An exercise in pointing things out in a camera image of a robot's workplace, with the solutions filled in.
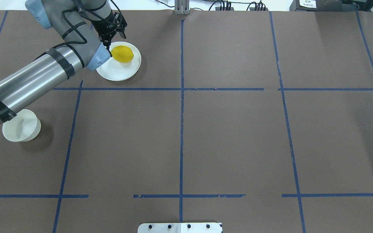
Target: plate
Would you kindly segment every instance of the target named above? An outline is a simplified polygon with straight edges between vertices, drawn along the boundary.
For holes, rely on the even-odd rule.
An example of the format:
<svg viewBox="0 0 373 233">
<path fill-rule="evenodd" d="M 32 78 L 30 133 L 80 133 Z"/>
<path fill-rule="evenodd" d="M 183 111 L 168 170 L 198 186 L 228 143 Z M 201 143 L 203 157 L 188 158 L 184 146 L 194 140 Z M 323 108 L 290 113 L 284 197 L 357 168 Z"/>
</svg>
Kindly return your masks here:
<svg viewBox="0 0 373 233">
<path fill-rule="evenodd" d="M 133 75 L 138 72 L 139 67 L 141 66 L 141 53 L 139 50 L 130 43 L 118 41 L 113 42 L 110 45 L 110 51 L 116 47 L 124 45 L 129 47 L 133 52 L 133 60 L 128 63 L 118 62 L 114 58 L 108 59 L 103 65 L 96 69 L 96 71 L 105 79 L 110 81 L 124 81 L 131 78 Z"/>
</svg>

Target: yellow lemon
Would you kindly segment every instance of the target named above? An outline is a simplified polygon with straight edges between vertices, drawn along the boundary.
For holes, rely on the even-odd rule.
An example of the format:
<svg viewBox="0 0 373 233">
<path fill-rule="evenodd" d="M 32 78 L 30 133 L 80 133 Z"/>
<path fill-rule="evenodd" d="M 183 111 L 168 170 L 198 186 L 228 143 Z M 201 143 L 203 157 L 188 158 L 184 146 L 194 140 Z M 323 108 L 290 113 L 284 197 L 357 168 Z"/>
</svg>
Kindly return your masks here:
<svg viewBox="0 0 373 233">
<path fill-rule="evenodd" d="M 131 62 L 133 59 L 133 52 L 128 46 L 119 45 L 111 50 L 112 57 L 119 62 Z"/>
</svg>

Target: white floor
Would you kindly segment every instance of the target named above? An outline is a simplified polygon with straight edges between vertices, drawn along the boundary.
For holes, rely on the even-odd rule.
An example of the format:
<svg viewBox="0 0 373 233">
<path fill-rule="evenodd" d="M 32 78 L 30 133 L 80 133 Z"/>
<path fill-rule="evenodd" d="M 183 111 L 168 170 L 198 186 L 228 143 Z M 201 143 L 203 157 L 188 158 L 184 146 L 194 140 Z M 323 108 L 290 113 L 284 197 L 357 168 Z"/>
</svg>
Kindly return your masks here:
<svg viewBox="0 0 373 233">
<path fill-rule="evenodd" d="M 25 1 L 26 0 L 10 0 L 10 1 L 0 0 L 0 9 L 1 10 L 6 10 L 6 9 L 26 10 L 24 6 Z M 154 0 L 114 0 L 114 1 L 120 9 L 128 9 L 128 10 L 169 9 L 167 6 L 161 3 L 158 3 Z M 175 2 L 174 0 L 161 0 L 161 1 L 169 4 L 170 6 L 173 6 Z M 250 3 L 252 1 L 232 0 L 232 2 Z M 292 0 L 263 0 L 263 3 L 271 11 L 289 11 L 289 6 L 292 3 Z M 189 2 L 189 5 L 191 8 L 198 7 L 204 10 L 208 10 L 211 4 L 212 2 L 205 2 L 202 0 L 190 0 Z M 232 7 L 234 7 L 234 10 L 246 10 L 248 7 L 248 4 L 233 3 Z"/>
</svg>

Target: white bowl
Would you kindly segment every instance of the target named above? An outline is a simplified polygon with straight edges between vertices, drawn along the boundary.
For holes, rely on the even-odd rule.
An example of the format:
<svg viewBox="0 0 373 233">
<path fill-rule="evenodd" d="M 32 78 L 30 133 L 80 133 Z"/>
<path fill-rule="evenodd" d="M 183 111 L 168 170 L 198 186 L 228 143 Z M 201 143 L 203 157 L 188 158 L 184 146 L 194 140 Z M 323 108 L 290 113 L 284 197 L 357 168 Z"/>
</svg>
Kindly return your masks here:
<svg viewBox="0 0 373 233">
<path fill-rule="evenodd" d="M 34 112 L 23 109 L 11 121 L 3 124 L 3 135 L 12 142 L 25 142 L 40 133 L 41 122 Z"/>
<path fill-rule="evenodd" d="M 142 58 L 139 50 L 130 43 L 119 41 L 113 42 L 110 45 L 110 51 L 116 47 L 124 45 L 129 47 L 133 52 L 133 59 L 131 62 L 118 62 L 114 58 L 108 59 L 103 65 L 96 69 L 96 71 L 105 79 L 110 81 L 124 81 L 131 78 L 138 72 L 141 66 Z"/>
</svg>

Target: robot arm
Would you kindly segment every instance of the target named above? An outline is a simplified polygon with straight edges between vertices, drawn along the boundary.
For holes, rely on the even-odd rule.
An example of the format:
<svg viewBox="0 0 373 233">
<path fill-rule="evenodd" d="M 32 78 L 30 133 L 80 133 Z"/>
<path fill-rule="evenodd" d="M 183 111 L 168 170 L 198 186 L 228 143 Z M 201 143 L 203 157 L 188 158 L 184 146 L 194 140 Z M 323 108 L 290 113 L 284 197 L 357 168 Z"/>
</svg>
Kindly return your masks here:
<svg viewBox="0 0 373 233">
<path fill-rule="evenodd" d="M 84 67 L 93 71 L 105 63 L 117 32 L 126 38 L 126 21 L 120 10 L 113 14 L 108 0 L 27 0 L 26 7 L 44 28 L 53 27 L 65 43 L 0 81 L 0 124 Z M 92 22 L 99 37 L 83 18 Z"/>
</svg>

